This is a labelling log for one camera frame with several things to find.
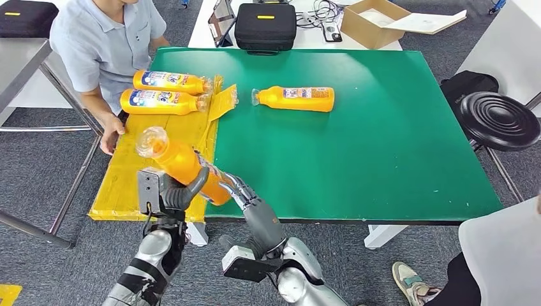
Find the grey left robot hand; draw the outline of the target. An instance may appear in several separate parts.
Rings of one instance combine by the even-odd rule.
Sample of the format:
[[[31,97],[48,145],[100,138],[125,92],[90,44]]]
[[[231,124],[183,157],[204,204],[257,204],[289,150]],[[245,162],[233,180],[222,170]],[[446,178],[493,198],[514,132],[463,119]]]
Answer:
[[[209,176],[208,167],[203,167],[196,178],[184,185],[168,176],[168,184],[159,193],[160,212],[168,218],[178,221],[185,220],[185,211],[193,198],[202,190]]]

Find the person's right hand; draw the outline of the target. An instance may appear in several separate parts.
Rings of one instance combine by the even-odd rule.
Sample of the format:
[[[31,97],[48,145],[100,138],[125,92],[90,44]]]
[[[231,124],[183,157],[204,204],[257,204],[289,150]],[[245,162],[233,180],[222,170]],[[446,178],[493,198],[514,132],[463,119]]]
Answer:
[[[114,154],[118,138],[125,133],[124,124],[113,113],[106,113],[101,118],[103,135],[100,140],[101,150],[110,156]]]

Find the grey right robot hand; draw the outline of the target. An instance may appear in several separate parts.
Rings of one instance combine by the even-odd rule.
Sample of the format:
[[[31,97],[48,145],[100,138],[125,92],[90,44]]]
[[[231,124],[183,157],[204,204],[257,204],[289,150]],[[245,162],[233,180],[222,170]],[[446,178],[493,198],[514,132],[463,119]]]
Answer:
[[[230,235],[222,235],[219,242],[225,251],[235,245],[251,249],[256,259],[281,257],[286,235],[273,208],[257,195],[240,177],[225,173],[228,182],[221,183],[241,209],[251,230],[251,236],[240,242]]]

